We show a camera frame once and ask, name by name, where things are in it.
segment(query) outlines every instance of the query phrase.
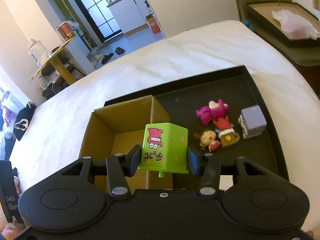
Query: toy mug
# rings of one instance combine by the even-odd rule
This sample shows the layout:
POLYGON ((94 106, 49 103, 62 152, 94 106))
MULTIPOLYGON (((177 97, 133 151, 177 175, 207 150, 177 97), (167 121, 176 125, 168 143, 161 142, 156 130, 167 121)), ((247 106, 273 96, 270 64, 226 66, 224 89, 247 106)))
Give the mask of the toy mug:
POLYGON ((235 132, 234 129, 226 129, 218 134, 221 146, 227 147, 237 143, 240 139, 240 135, 235 132))

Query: purple toy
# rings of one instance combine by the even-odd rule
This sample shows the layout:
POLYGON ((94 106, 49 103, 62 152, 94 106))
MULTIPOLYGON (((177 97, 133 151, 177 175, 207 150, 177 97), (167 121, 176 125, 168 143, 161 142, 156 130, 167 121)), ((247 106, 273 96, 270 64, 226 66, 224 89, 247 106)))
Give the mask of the purple toy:
POLYGON ((224 117, 228 109, 228 105, 223 104, 223 100, 219 99, 218 103, 210 101, 209 106, 204 106, 200 110, 196 110, 196 113, 198 118, 201 119, 202 124, 206 126, 211 120, 224 117))

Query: pink cartoon character sticker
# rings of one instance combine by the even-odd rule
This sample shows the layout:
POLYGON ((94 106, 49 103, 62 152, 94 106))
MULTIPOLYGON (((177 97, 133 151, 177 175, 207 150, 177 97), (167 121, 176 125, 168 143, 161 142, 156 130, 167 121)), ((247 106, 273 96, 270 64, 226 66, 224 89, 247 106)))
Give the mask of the pink cartoon character sticker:
POLYGON ((149 131, 149 137, 148 137, 148 143, 149 147, 153 149, 157 149, 158 146, 162 147, 162 141, 161 141, 161 134, 163 130, 158 128, 148 128, 149 131))

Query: table leg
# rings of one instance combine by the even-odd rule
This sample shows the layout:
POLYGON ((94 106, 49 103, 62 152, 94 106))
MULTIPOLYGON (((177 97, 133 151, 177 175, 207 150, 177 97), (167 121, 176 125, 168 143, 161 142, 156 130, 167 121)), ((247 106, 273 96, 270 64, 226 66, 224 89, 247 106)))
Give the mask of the table leg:
POLYGON ((58 59, 58 57, 52 58, 50 62, 69 85, 72 85, 73 83, 76 82, 76 79, 66 69, 66 67, 62 64, 62 62, 58 59))

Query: door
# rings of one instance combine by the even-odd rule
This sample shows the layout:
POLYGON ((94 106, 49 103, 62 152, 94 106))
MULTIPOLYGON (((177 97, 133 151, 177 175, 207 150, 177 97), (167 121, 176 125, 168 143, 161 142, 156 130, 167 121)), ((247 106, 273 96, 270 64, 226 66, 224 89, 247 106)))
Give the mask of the door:
POLYGON ((146 20, 146 16, 148 16, 150 12, 147 5, 145 4, 145 0, 134 0, 134 1, 137 4, 144 20, 146 20))
POLYGON ((123 33, 145 24, 134 0, 122 0, 110 6, 110 10, 117 19, 123 33))
POLYGON ((101 42, 121 33, 106 0, 75 0, 101 42))

